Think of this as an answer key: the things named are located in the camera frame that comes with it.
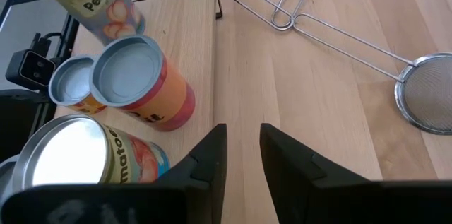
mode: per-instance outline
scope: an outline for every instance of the orange can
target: orange can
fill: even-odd
[[[49,96],[57,105],[83,114],[95,114],[106,108],[90,92],[90,70],[94,64],[89,56],[67,59],[52,75]]]
[[[106,46],[90,75],[94,98],[117,107],[159,131],[184,125],[195,108],[190,85],[158,44],[134,35]]]

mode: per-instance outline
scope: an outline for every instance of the tomatoes can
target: tomatoes can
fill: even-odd
[[[170,164],[156,144],[142,141],[83,114],[56,118],[20,152],[14,191],[46,184],[153,182]]]
[[[90,70],[94,60],[89,56],[67,59],[50,78],[49,96],[61,106],[83,114],[96,114],[106,108],[90,91]]]
[[[94,98],[159,131],[184,125],[195,109],[191,86],[151,38],[135,35],[106,46],[90,73]]]
[[[57,1],[104,45],[145,29],[143,14],[132,0]]]

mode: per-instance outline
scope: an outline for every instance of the light wood surface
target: light wood surface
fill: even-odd
[[[369,179],[452,178],[452,137],[410,126],[395,105],[392,79],[221,1],[214,124],[228,125],[223,223],[278,222],[259,153],[261,122]],[[243,1],[267,18],[273,11]],[[296,2],[284,7],[291,11]],[[301,11],[408,59],[452,52],[452,0],[306,0]],[[404,67],[318,24],[299,24],[391,72]]]
[[[215,0],[148,0],[139,1],[136,5],[146,17],[145,34],[158,42],[168,61],[193,88],[196,109],[182,128],[171,132],[155,131],[109,107],[95,114],[94,118],[138,138],[155,142],[174,165],[213,128]],[[80,27],[73,53],[99,55],[101,50],[102,44]],[[57,107],[55,116],[71,113],[74,111]]]

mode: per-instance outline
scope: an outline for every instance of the printed peach image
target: printed peach image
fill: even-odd
[[[127,35],[135,35],[135,27],[133,25],[122,25],[122,27],[116,32],[116,38],[127,36]]]
[[[130,139],[135,160],[141,168],[138,182],[154,182],[158,178],[158,164],[154,153],[145,142],[132,136]]]
[[[126,3],[123,0],[116,0],[107,8],[108,19],[112,22],[125,23],[128,14]]]
[[[119,29],[122,28],[122,23],[109,23],[106,26],[104,26],[103,31],[106,36],[116,39],[116,33]]]
[[[104,26],[103,31],[106,36],[112,39],[136,34],[135,28],[132,25],[123,23],[109,23]]]
[[[135,8],[135,4],[132,4],[131,14],[133,16],[133,19],[135,20],[135,23],[137,25],[139,25],[140,21],[141,21],[141,13],[140,13],[140,11],[137,8]]]

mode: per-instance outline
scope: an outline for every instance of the peaches can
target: peaches can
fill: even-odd
[[[145,29],[143,14],[132,0],[57,0],[103,45]]]

